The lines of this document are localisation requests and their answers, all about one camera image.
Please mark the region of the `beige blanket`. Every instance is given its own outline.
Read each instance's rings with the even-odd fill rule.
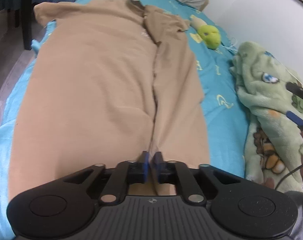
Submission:
[[[9,199],[94,163],[143,150],[209,163],[189,23],[136,0],[42,3],[42,46],[14,129]]]

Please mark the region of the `wooden floor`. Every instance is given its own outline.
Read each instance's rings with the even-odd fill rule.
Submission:
[[[34,21],[32,32],[40,41],[45,29]],[[33,56],[33,51],[23,48],[21,27],[14,27],[12,13],[0,12],[0,124],[7,97]]]
[[[18,58],[24,51],[21,27],[14,27],[13,11],[0,12],[0,89]],[[37,37],[42,27],[35,21],[32,25],[33,37]]]

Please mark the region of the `chair leg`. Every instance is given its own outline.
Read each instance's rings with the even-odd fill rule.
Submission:
[[[24,48],[31,50],[31,12],[32,0],[21,0],[21,28]]]
[[[15,28],[19,27],[19,10],[15,10]]]

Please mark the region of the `blue bedsheet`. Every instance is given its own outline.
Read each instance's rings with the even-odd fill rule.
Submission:
[[[89,1],[76,0],[77,3],[81,4],[86,4]],[[177,0],[140,1],[144,5],[158,6],[164,9],[166,13],[178,14],[184,19],[189,19],[191,15],[195,15],[208,24],[214,25],[203,13]],[[36,54],[55,27],[56,23],[50,22],[47,25],[43,40],[40,43],[34,41],[32,47]],[[229,47],[230,41],[226,33],[221,28],[219,30],[222,43]],[[196,34],[193,28],[190,28],[186,33],[189,46],[197,58],[198,74],[203,91],[206,94],[201,106],[208,127],[211,165],[243,177],[245,172],[243,152],[248,122],[237,99],[234,81],[229,73],[233,56],[222,46],[217,50],[211,50],[203,42],[197,43],[192,38],[193,34]],[[6,218],[8,168],[16,117],[35,61],[28,66],[8,97],[2,125],[0,126],[0,240],[8,240],[14,236]]]

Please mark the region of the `cartoon print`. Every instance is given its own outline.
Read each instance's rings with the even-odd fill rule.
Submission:
[[[196,60],[196,64],[197,64],[197,70],[203,70],[198,60]]]
[[[189,35],[192,37],[192,39],[197,42],[197,43],[201,43],[203,41],[203,39],[200,37],[200,35],[198,33],[194,34],[194,33],[189,33]]]
[[[218,101],[218,105],[220,105],[220,106],[224,105],[228,109],[230,109],[234,106],[233,103],[228,103],[222,95],[217,95],[216,98],[217,98],[217,101]]]
[[[303,99],[293,94],[292,101],[293,107],[303,114]]]
[[[256,153],[261,157],[261,169],[271,170],[275,174],[280,174],[285,170],[285,164],[278,156],[274,146],[270,142],[265,132],[258,127],[253,134]]]
[[[216,52],[218,52],[219,54],[224,55],[219,49],[215,49]]]
[[[178,9],[178,7],[173,3],[173,1],[169,1],[169,3],[170,3],[175,9]]]
[[[275,78],[274,76],[272,76],[268,73],[263,73],[261,76],[261,80],[264,81],[265,83],[272,83],[272,84],[279,82],[278,78]]]
[[[216,74],[221,75],[221,73],[219,72],[219,66],[218,65],[216,65]]]

